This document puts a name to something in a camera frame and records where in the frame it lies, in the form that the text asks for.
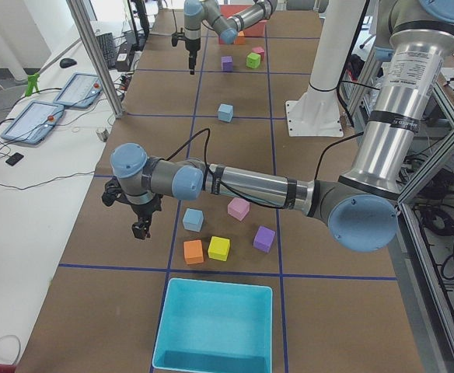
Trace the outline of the black phone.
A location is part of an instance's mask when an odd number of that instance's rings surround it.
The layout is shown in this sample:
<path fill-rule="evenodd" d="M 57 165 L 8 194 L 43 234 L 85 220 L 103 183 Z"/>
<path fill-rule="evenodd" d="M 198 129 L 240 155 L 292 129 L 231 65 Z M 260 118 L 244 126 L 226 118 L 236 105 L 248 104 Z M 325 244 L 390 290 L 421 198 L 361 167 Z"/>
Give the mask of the black phone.
<path fill-rule="evenodd" d="M 6 160 L 5 163 L 8 164 L 9 166 L 14 166 L 18 162 L 20 162 L 24 158 L 23 154 L 20 154 L 18 152 L 10 155 Z"/>

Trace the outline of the black computer mouse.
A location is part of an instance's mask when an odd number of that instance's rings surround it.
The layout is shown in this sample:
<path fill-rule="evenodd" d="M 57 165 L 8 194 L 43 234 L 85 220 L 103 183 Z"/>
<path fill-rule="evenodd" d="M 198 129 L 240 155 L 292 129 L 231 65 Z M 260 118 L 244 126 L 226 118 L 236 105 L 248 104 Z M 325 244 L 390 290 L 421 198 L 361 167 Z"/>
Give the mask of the black computer mouse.
<path fill-rule="evenodd" d="M 77 65 L 77 61 L 73 58 L 62 58 L 59 61 L 59 66 L 60 66 L 60 68 L 63 68 L 63 69 L 70 68 L 75 65 Z"/>

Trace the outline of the green clamp toy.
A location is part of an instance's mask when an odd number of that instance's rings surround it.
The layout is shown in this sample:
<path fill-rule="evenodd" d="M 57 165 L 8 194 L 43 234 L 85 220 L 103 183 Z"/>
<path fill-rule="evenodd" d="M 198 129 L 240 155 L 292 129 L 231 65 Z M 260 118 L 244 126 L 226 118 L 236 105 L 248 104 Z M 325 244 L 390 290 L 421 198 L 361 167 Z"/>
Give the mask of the green clamp toy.
<path fill-rule="evenodd" d="M 27 76 L 27 86 L 24 93 L 25 97 L 32 96 L 34 93 L 38 93 L 40 91 L 38 88 L 39 77 L 40 77 L 39 72 L 35 72 L 32 75 Z"/>

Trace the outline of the aluminium frame post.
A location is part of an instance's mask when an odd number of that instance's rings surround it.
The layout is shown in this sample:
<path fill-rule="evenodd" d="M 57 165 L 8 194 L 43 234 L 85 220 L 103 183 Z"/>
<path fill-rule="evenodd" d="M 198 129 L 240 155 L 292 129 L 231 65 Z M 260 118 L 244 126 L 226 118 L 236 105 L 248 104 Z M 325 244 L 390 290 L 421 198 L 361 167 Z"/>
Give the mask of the aluminium frame post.
<path fill-rule="evenodd" d="M 113 115 L 116 119 L 119 119 L 123 116 L 124 110 L 117 94 L 117 90 L 114 87 L 113 80 L 110 77 L 107 63 L 105 62 L 99 44 L 97 43 L 96 36 L 83 1 L 67 0 L 66 2 L 79 32 L 79 36 L 82 39 L 84 48 L 86 49 L 89 59 L 100 79 L 107 101 L 113 111 Z"/>

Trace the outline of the teach pendant farther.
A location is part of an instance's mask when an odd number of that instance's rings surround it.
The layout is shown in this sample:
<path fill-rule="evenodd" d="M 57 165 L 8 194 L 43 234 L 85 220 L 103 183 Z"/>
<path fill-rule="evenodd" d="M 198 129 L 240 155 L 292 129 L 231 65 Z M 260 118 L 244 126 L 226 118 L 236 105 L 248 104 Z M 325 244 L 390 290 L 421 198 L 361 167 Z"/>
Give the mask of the teach pendant farther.
<path fill-rule="evenodd" d="M 97 75 L 78 72 L 67 81 L 53 103 L 65 108 L 86 109 L 94 103 L 101 92 L 102 86 Z"/>

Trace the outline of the black keyboard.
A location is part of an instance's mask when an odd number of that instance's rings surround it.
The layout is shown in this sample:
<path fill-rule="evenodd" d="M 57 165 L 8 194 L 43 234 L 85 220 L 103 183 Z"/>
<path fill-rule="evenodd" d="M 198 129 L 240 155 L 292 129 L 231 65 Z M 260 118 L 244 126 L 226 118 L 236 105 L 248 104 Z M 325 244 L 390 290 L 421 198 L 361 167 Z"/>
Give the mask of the black keyboard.
<path fill-rule="evenodd" d="M 116 67 L 117 48 L 112 33 L 102 33 L 96 36 L 104 61 L 109 69 Z"/>

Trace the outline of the purple block near pink bin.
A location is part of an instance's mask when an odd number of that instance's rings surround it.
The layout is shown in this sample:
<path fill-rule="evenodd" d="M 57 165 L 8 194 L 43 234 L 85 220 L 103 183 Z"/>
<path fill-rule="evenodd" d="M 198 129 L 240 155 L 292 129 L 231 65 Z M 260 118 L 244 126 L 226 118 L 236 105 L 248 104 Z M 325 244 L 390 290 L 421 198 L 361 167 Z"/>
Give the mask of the purple block near pink bin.
<path fill-rule="evenodd" d="M 233 59 L 231 56 L 222 56 L 221 57 L 221 67 L 223 72 L 232 72 L 233 71 Z"/>

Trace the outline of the teach pendant nearer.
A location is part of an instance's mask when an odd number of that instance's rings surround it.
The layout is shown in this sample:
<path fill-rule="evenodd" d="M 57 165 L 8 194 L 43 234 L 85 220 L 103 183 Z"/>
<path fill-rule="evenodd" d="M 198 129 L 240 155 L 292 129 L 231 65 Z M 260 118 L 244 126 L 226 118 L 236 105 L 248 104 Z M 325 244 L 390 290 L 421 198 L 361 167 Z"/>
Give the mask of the teach pendant nearer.
<path fill-rule="evenodd" d="M 64 112 L 63 105 L 33 101 L 1 133 L 1 139 L 36 145 L 55 128 Z"/>

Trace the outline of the cyan plastic bin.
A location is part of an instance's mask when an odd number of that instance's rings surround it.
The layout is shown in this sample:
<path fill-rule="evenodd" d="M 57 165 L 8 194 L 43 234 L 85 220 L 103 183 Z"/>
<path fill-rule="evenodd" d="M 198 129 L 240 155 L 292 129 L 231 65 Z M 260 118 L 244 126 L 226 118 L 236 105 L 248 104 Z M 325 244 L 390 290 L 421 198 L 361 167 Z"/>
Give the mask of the cyan plastic bin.
<path fill-rule="evenodd" d="M 152 366 L 183 372 L 270 372 L 273 291 L 267 286 L 173 278 Z"/>

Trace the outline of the light pink block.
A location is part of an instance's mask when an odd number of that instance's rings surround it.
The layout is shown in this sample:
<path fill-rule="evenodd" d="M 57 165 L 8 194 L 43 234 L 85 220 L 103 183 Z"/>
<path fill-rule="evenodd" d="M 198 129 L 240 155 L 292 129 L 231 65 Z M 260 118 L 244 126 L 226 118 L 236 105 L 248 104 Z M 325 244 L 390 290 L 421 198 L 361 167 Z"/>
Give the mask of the light pink block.
<path fill-rule="evenodd" d="M 250 212 L 250 203 L 239 197 L 233 198 L 227 207 L 228 214 L 238 221 L 242 221 Z"/>

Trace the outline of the pink plastic bin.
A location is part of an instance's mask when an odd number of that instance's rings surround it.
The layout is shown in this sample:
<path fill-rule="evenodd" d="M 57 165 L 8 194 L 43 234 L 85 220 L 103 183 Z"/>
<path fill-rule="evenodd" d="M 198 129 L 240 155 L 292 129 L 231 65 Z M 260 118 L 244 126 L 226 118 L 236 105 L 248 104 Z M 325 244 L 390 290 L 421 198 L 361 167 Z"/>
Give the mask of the pink plastic bin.
<path fill-rule="evenodd" d="M 233 16 L 234 14 L 248 9 L 250 5 L 220 5 L 220 11 L 226 18 Z M 265 35 L 267 20 L 262 19 L 258 23 L 245 29 L 244 35 L 246 37 L 263 37 Z"/>

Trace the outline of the magenta block beside green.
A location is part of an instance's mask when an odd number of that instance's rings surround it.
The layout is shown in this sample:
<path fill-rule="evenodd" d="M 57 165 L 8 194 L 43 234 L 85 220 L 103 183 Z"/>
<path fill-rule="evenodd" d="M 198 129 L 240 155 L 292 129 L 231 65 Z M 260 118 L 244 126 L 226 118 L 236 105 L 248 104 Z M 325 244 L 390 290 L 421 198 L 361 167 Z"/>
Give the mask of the magenta block beside green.
<path fill-rule="evenodd" d="M 260 55 L 260 59 L 263 61 L 265 58 L 265 50 L 262 47 L 253 47 L 252 52 Z"/>

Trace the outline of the light blue block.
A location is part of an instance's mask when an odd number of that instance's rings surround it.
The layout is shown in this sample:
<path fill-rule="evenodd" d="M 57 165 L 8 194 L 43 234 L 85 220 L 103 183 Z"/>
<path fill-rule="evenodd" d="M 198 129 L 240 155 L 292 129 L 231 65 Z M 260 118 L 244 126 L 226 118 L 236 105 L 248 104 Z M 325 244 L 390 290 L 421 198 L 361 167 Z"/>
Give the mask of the light blue block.
<path fill-rule="evenodd" d="M 203 211 L 187 208 L 183 216 L 183 227 L 192 232 L 199 232 L 204 222 Z"/>
<path fill-rule="evenodd" d="M 218 119 L 230 123 L 233 118 L 234 107 L 230 104 L 221 103 L 218 107 Z"/>

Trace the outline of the yellow block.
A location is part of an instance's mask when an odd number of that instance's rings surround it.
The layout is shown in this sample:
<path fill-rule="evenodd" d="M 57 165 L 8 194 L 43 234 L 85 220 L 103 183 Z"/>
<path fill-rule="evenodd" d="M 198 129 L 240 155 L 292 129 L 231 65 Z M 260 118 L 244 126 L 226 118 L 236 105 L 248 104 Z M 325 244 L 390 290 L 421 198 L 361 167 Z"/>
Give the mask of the yellow block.
<path fill-rule="evenodd" d="M 213 260 L 226 261 L 230 250 L 230 239 L 212 236 L 208 246 L 208 256 Z"/>

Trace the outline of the small metal cylinder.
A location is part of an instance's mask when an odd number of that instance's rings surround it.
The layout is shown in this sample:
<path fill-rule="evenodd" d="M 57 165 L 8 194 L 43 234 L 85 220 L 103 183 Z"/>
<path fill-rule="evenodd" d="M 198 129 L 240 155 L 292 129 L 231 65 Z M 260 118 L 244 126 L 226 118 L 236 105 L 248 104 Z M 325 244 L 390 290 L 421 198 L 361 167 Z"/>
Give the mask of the small metal cylinder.
<path fill-rule="evenodd" d="M 106 128 L 101 127 L 96 130 L 96 135 L 102 142 L 106 142 L 109 137 L 109 132 Z"/>

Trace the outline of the orange block near pink bin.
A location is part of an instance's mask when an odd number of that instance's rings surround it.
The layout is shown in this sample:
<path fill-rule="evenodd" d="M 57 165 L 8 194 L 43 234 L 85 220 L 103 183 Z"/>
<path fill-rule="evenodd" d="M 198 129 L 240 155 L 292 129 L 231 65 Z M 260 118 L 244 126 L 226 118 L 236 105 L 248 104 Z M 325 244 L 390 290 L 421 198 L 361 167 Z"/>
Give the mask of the orange block near pink bin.
<path fill-rule="evenodd" d="M 245 44 L 245 34 L 243 31 L 239 31 L 236 39 L 234 40 L 235 45 L 244 45 Z"/>

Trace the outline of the purple block near cyan bin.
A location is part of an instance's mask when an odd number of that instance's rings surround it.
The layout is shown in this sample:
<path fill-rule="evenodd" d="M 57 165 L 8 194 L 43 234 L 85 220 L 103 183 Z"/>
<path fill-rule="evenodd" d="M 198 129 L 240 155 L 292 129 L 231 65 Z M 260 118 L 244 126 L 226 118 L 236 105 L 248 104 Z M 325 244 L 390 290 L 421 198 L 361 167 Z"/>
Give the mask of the purple block near cyan bin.
<path fill-rule="evenodd" d="M 273 244 L 276 232 L 265 226 L 260 226 L 253 239 L 253 247 L 264 252 L 269 253 Z"/>

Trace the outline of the orange block near cyan bin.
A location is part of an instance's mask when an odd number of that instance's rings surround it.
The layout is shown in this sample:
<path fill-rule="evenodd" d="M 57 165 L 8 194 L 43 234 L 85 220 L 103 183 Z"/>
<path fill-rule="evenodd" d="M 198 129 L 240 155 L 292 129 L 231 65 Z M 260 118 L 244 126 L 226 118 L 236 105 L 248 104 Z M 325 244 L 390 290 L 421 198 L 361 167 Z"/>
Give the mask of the orange block near cyan bin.
<path fill-rule="evenodd" d="M 186 264 L 197 264 L 204 262 L 204 253 L 201 240 L 190 240 L 183 242 L 183 257 Z"/>

